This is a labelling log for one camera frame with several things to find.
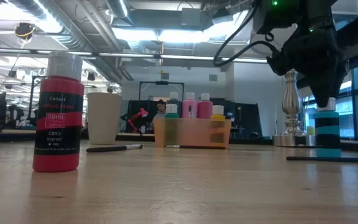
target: teal and black cylinder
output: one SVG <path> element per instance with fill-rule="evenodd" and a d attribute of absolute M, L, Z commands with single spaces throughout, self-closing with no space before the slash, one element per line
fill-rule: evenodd
<path fill-rule="evenodd" d="M 340 157 L 339 113 L 318 111 L 314 116 L 318 157 Z"/>

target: plastic bin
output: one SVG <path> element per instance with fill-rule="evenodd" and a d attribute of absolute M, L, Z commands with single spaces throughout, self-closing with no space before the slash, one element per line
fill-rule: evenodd
<path fill-rule="evenodd" d="M 231 120 L 156 118 L 155 145 L 164 146 L 229 146 Z"/>

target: wall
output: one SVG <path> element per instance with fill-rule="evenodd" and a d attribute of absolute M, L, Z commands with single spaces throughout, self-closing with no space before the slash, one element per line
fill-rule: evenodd
<path fill-rule="evenodd" d="M 258 104 L 262 134 L 284 131 L 282 100 L 285 92 L 283 77 L 273 73 L 267 64 L 237 63 L 234 65 L 234 100 L 237 103 Z"/>
<path fill-rule="evenodd" d="M 224 88 L 226 99 L 234 101 L 234 64 L 231 64 L 226 71 Z"/>
<path fill-rule="evenodd" d="M 139 97 L 139 81 L 155 82 L 161 80 L 160 67 L 127 67 L 127 71 L 132 75 L 132 82 L 122 84 L 122 98 L 124 100 L 137 100 Z M 220 72 L 219 68 L 182 68 L 182 67 L 164 67 L 164 72 L 169 73 L 170 82 L 183 82 L 185 84 L 185 93 L 193 92 L 196 98 L 202 93 L 209 93 L 213 98 L 225 98 L 225 73 Z M 209 81 L 209 74 L 218 75 L 216 82 Z M 148 100 L 149 96 L 169 97 L 171 91 L 181 94 L 181 85 L 156 85 L 144 83 L 142 85 L 142 99 Z"/>
<path fill-rule="evenodd" d="M 141 100 L 148 100 L 149 96 L 154 97 L 169 97 L 169 93 L 172 91 L 178 92 L 181 95 L 181 85 L 156 85 L 150 84 L 147 87 L 147 83 L 142 84 Z M 196 98 L 201 97 L 202 93 L 209 93 L 212 98 L 225 98 L 224 85 L 207 85 L 207 84 L 192 84 L 185 83 L 185 97 L 187 92 L 193 92 Z M 139 98 L 139 82 L 124 82 L 122 84 L 122 99 L 123 100 L 137 100 Z"/>

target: red paint bottle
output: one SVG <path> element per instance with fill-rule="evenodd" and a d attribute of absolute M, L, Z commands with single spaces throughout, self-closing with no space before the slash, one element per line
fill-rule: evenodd
<path fill-rule="evenodd" d="M 82 58 L 51 52 L 41 82 L 33 169 L 64 172 L 78 167 L 84 86 Z"/>

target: wooden table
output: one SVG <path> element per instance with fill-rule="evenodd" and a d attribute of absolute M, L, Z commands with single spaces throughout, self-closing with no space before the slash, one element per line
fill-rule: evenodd
<path fill-rule="evenodd" d="M 48 174 L 33 146 L 0 143 L 0 223 L 358 224 L 358 164 L 285 160 L 309 149 L 86 154 L 84 141 L 78 170 Z"/>

